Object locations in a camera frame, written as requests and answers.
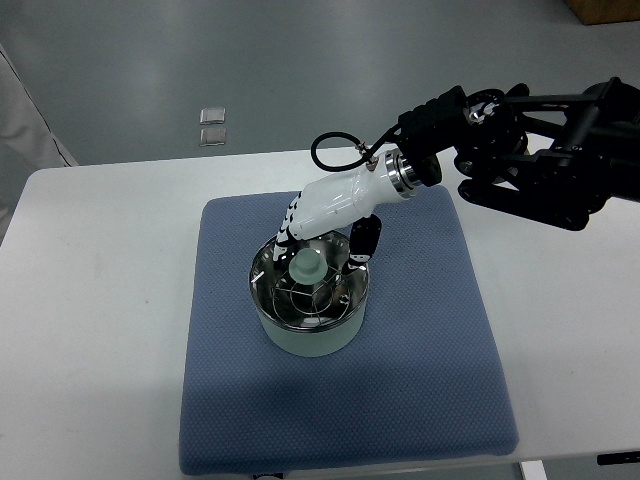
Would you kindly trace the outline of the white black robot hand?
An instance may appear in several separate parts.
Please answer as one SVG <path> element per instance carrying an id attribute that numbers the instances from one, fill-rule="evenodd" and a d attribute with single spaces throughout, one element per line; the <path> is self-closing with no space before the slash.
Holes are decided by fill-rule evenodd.
<path id="1" fill-rule="evenodd" d="M 377 248 L 381 222 L 373 215 L 375 207 L 413 197 L 420 184 L 417 172 L 398 149 L 378 155 L 372 166 L 332 173 L 308 184 L 287 208 L 275 237 L 274 265 L 280 266 L 296 243 L 352 225 L 342 273 L 354 272 L 366 265 Z"/>

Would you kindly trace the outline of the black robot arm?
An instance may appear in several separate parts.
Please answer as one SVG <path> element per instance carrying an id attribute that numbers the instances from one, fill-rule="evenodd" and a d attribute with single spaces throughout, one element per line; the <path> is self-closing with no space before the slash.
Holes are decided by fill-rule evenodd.
<path id="1" fill-rule="evenodd" d="M 572 95 L 455 86 L 401 114 L 394 142 L 424 185 L 452 148 L 464 200 L 569 231 L 611 198 L 639 199 L 639 90 L 617 77 Z"/>

